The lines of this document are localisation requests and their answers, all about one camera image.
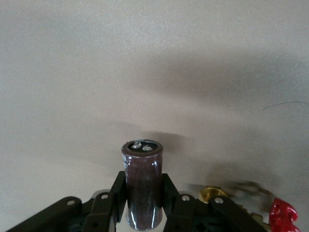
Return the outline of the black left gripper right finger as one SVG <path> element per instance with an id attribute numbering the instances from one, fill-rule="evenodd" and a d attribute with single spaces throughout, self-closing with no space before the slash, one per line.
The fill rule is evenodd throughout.
<path id="1" fill-rule="evenodd" d="M 264 232 L 246 210 L 226 196 L 208 203 L 180 194 L 168 174 L 162 174 L 162 201 L 167 217 L 165 232 Z"/>

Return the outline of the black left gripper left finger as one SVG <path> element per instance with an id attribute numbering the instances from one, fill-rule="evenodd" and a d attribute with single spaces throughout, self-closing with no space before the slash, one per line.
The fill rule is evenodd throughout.
<path id="1" fill-rule="evenodd" d="M 65 197 L 9 229 L 11 232 L 115 232 L 126 204 L 126 177 L 119 172 L 110 190 L 83 203 Z"/>

